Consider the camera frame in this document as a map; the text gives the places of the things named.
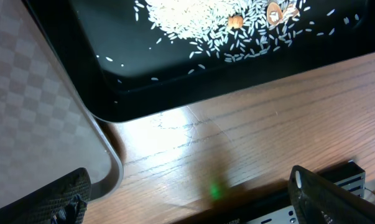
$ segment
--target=wooden table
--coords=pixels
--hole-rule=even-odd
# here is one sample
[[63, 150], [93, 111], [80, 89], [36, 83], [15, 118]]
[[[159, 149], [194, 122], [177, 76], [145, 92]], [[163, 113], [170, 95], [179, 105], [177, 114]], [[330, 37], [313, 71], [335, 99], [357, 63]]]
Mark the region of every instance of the wooden table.
[[375, 179], [375, 54], [109, 127], [125, 176], [85, 223], [167, 223], [211, 207], [210, 186], [253, 189], [293, 165], [354, 159]]

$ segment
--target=black tray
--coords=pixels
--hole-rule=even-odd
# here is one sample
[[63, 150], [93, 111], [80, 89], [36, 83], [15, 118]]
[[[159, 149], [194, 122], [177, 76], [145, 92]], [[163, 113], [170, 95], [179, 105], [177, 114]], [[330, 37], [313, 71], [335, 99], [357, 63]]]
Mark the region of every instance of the black tray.
[[[236, 63], [223, 61], [230, 40], [221, 49], [221, 59], [214, 54], [189, 59], [196, 49], [189, 44], [191, 40], [176, 39], [171, 44], [159, 28], [150, 30], [152, 23], [145, 9], [136, 22], [133, 0], [23, 1], [85, 106], [97, 118], [111, 122], [147, 116], [375, 52], [375, 0], [307, 0], [305, 7], [311, 9], [303, 12], [302, 7], [294, 30], [311, 28], [313, 32], [298, 35], [291, 47], [283, 45], [276, 52], [272, 47], [266, 55]], [[335, 12], [326, 16], [332, 9]], [[343, 22], [345, 17], [350, 19], [348, 25]], [[335, 33], [328, 35], [332, 28]], [[160, 37], [162, 42], [155, 44]], [[199, 63], [206, 70], [200, 70]], [[193, 68], [196, 71], [188, 75]]]

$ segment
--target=checkered pattern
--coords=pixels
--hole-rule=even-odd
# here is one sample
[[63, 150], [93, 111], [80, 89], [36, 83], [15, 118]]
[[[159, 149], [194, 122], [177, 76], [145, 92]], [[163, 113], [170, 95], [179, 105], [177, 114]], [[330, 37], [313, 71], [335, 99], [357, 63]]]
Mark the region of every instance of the checkered pattern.
[[10, 1], [0, 0], [0, 208], [79, 167], [92, 182], [110, 168], [106, 149]]

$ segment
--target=orange object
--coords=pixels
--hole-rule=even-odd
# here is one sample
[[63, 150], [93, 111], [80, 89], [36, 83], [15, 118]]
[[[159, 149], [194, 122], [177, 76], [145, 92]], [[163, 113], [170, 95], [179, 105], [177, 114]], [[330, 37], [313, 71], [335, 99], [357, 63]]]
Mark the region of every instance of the orange object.
[[228, 22], [227, 26], [229, 28], [239, 29], [239, 28], [242, 28], [243, 21], [244, 21], [244, 19], [241, 16], [229, 17], [229, 22]]

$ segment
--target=wood grain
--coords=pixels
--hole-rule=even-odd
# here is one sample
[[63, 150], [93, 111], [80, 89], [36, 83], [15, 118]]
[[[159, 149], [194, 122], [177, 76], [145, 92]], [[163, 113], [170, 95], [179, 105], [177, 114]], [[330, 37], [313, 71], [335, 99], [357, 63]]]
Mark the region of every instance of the wood grain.
[[249, 190], [294, 165], [354, 159], [375, 179], [375, 53], [110, 129], [124, 180], [85, 223], [172, 222], [210, 208], [211, 184]]

